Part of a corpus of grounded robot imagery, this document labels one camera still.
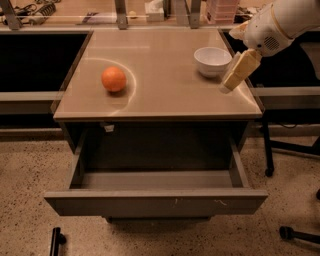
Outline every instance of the cabinet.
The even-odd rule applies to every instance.
[[[243,82],[222,94],[193,53],[226,48],[216,29],[97,28],[54,118],[71,150],[62,191],[45,199],[61,216],[190,218],[253,214],[267,198],[250,188],[239,150],[262,110]],[[109,94],[100,75],[115,65],[127,88]]]

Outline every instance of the floor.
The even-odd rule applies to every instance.
[[[0,137],[0,255],[48,255],[51,233],[61,227],[64,256],[88,255],[319,255],[320,246],[284,241],[281,225],[320,234],[319,157],[274,150],[275,173],[266,168],[261,138],[241,151],[253,188],[269,197],[254,215],[215,216],[209,221],[131,221],[109,224],[101,217],[59,217],[43,199],[64,185],[71,152],[52,137]],[[312,144],[313,137],[281,138]]]

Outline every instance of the drawer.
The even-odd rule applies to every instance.
[[[223,125],[126,125],[83,130],[68,186],[45,193],[61,216],[207,218],[253,214],[250,188]]]

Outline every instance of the bowl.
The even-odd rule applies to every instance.
[[[195,51],[199,72],[205,77],[216,77],[226,71],[232,60],[231,54],[217,47],[203,47]]]

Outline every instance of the drawer front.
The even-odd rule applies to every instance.
[[[62,191],[45,199],[61,216],[106,218],[211,217],[253,214],[266,199],[262,190]]]

